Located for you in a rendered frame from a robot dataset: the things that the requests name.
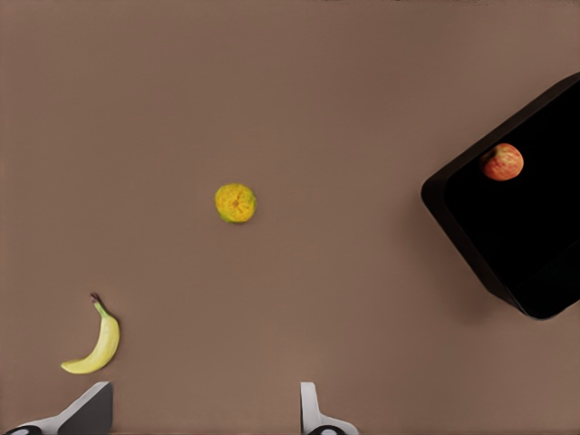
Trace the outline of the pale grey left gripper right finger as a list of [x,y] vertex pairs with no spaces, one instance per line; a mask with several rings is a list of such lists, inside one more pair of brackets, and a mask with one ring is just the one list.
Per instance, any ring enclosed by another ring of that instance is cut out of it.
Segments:
[[359,435],[350,422],[323,414],[313,382],[300,383],[301,434],[302,435]]

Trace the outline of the yellow-green orange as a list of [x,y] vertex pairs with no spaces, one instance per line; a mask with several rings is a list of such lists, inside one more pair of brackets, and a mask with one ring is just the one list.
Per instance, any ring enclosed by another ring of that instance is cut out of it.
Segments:
[[215,194],[214,203],[219,217],[227,223],[245,223],[256,212],[254,191],[241,183],[221,186]]

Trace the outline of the black storage box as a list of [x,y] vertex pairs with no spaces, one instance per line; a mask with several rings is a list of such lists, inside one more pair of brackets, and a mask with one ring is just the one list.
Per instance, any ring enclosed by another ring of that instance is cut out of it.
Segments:
[[[508,181],[479,166],[500,143],[524,158]],[[537,320],[580,302],[580,72],[435,172],[420,196],[491,294]]]

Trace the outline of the red apple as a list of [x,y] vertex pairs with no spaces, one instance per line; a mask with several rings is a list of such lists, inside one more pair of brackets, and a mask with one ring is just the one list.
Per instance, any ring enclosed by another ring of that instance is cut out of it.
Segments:
[[479,166],[488,179],[508,181],[522,172],[524,158],[514,145],[500,143],[480,158]]

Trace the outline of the yellow banana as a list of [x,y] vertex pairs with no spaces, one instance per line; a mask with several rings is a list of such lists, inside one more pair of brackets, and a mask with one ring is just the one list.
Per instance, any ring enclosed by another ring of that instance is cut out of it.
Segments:
[[65,372],[71,374],[90,374],[103,369],[115,356],[121,341],[118,320],[107,310],[96,293],[90,293],[90,298],[101,318],[99,335],[96,344],[86,356],[60,364]]

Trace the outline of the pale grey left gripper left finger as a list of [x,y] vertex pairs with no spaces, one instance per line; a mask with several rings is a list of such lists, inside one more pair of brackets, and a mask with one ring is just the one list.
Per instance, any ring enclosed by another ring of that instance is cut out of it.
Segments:
[[112,421],[112,383],[97,382],[59,414],[23,423],[2,435],[110,435]]

